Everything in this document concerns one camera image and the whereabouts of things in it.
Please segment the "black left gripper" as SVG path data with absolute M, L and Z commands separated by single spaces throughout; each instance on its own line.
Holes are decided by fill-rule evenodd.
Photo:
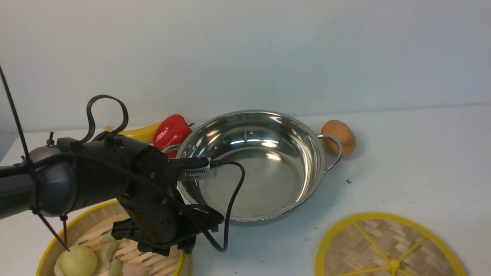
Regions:
M 134 172 L 157 190 L 133 183 L 117 198 L 129 219 L 115 222 L 112 237 L 137 243 L 142 253 L 168 256 L 177 246 L 190 254 L 195 237 L 204 230 L 216 232 L 224 218 L 219 212 L 201 205 L 186 205 L 177 190 L 177 180 L 167 169 L 169 158 L 161 152 L 149 153 L 137 160 Z

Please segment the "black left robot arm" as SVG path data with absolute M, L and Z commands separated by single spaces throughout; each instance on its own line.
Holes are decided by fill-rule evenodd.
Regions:
M 177 183 L 209 167 L 207 158 L 169 159 L 120 135 L 87 143 L 59 138 L 32 150 L 22 163 L 1 167 L 1 218 L 24 211 L 62 217 L 116 199 L 129 218 L 113 223 L 114 239 L 135 241 L 142 253 L 168 256 L 177 246 L 190 254 L 195 237 L 218 231 L 224 217 L 210 207 L 186 205 Z

